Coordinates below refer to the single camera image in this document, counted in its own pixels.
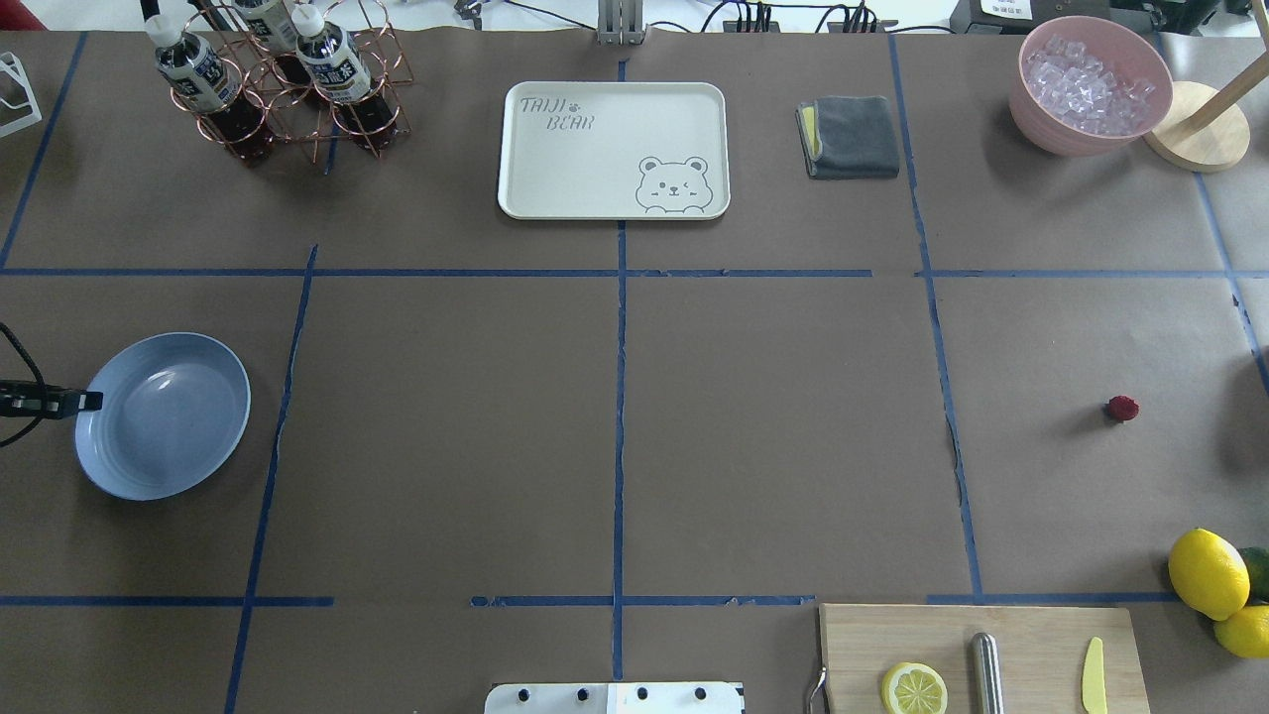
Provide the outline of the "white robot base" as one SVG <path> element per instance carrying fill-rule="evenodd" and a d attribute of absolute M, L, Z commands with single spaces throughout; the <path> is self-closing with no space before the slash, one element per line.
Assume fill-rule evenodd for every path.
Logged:
<path fill-rule="evenodd" d="M 745 713 L 742 684 L 726 681 L 504 684 L 485 713 Z"/>

